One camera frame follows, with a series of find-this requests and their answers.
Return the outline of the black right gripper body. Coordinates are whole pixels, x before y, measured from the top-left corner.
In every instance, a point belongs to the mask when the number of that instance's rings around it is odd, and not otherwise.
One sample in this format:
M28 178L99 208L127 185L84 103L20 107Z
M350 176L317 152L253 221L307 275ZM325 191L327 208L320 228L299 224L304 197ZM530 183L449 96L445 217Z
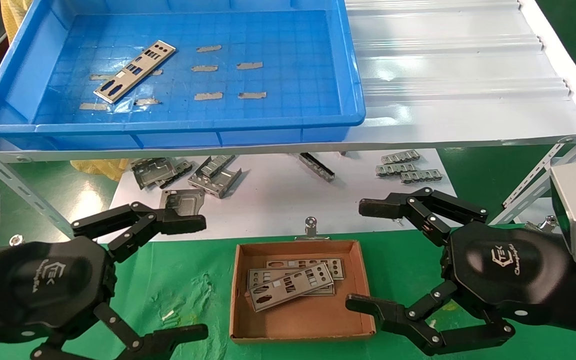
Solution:
M576 331L576 262L561 235L471 222L453 231L443 277L471 315Z

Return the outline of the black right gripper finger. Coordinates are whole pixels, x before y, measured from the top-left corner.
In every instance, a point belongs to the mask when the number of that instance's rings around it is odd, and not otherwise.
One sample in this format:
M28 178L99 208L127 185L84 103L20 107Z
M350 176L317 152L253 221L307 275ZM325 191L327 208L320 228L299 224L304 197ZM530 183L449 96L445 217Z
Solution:
M345 307L351 312L374 317L380 330L406 337L426 356L464 353L499 347L515 335L515 329L494 311L482 309L478 314L483 325L438 331L426 321L444 307L460 288L450 280L421 297L414 305L404 305L391 300L350 293Z
M413 193L390 193L385 199L361 199L358 212L370 218L405 218L438 247L448 246L451 236L451 227L440 217L464 225L485 223L489 216L485 208L431 187Z

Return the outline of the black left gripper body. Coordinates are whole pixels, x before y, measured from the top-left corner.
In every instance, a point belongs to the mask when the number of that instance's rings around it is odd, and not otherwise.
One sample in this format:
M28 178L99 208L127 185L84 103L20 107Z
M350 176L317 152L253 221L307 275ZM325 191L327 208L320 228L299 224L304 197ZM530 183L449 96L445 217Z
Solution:
M98 323L94 309L109 303L116 282L109 253L84 237L0 247L0 343L80 337Z

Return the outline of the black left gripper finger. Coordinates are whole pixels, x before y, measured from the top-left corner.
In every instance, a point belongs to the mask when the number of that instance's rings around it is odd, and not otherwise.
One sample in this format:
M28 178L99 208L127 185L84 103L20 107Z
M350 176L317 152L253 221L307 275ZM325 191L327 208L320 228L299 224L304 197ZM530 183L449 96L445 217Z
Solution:
M141 202L133 202L78 219L71 224L76 237L94 240L120 231L110 243L110 258L121 264L155 235L192 234L207 228L203 215L179 215L170 208L153 209Z
M117 360L169 360L177 346L205 340L209 330L205 324L177 326L139 336L114 311L109 303L103 302L93 309L93 314L101 321L125 348L116 357ZM53 333L30 354L32 360L87 360L82 355L65 352L62 346L67 341L66 335Z

